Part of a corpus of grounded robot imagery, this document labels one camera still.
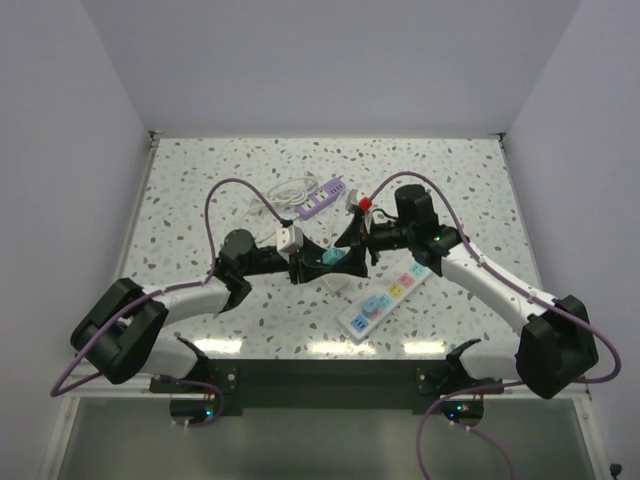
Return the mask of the teal plug adapter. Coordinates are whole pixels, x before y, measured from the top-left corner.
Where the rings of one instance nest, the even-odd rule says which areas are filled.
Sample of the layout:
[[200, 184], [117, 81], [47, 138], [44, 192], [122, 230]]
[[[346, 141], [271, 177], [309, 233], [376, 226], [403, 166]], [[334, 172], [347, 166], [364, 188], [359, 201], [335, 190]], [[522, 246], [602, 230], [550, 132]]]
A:
[[336, 247], [325, 250], [321, 256], [324, 265], [333, 266], [346, 256], [346, 252]]

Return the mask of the white charger block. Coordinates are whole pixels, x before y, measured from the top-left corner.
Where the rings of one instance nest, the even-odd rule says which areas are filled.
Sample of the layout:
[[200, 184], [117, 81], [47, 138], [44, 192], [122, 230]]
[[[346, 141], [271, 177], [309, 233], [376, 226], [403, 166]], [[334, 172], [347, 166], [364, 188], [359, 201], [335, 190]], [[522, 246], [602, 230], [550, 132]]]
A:
[[341, 275], [327, 275], [322, 278], [322, 282], [330, 295], [338, 295], [348, 284], [349, 279]]

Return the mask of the light blue plug adapter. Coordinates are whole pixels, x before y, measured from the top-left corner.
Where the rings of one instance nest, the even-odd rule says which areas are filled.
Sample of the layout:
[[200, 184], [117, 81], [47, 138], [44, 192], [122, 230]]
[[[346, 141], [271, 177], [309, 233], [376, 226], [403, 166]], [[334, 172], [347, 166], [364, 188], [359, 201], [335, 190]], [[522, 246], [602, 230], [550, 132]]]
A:
[[386, 308], [386, 297], [384, 295], [373, 295], [365, 300], [361, 313], [366, 318], [373, 318]]

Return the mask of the white multicolour power strip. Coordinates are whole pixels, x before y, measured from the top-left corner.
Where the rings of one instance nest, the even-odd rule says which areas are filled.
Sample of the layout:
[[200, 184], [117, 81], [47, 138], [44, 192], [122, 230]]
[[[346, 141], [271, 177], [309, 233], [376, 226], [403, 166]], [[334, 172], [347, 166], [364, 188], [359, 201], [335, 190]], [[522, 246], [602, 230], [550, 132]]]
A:
[[432, 275], [430, 269], [405, 257], [376, 275], [369, 287], [336, 317], [337, 324], [354, 343], [361, 343]]

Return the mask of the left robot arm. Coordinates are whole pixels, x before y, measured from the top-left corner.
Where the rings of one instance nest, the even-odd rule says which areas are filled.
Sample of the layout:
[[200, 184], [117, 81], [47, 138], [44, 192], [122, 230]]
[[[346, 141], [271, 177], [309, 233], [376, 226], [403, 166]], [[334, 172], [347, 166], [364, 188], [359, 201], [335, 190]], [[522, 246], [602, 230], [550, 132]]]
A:
[[71, 346], [113, 384], [145, 372], [169, 375], [183, 391], [196, 392], [206, 383], [207, 368], [195, 353], [162, 350], [157, 338], [163, 327], [238, 307], [252, 291], [248, 276], [286, 272], [294, 285], [333, 273], [367, 276], [366, 250], [360, 241], [333, 265], [322, 261], [326, 252], [303, 237], [302, 246], [284, 256], [275, 247], [257, 246], [249, 231], [234, 230], [226, 236], [206, 281], [151, 291], [129, 278], [114, 282], [73, 331]]

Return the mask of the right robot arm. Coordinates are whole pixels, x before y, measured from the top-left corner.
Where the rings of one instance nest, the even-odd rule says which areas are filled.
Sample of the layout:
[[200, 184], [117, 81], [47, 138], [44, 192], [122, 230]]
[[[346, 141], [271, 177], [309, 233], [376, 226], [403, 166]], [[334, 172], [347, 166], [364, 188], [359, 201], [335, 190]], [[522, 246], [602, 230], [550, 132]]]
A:
[[365, 340], [391, 312], [430, 276], [465, 289], [504, 320], [517, 336], [505, 348], [468, 340], [446, 356], [445, 379], [459, 393], [491, 380], [520, 381], [550, 399], [594, 367], [598, 353], [588, 330], [584, 304], [573, 296], [558, 299], [489, 260], [458, 229], [440, 223], [430, 194], [420, 185], [394, 194], [397, 215], [377, 224], [367, 197], [351, 193], [353, 218], [336, 244], [347, 253], [342, 263], [364, 273], [383, 251], [406, 249], [383, 283], [341, 313], [337, 321], [355, 343]]

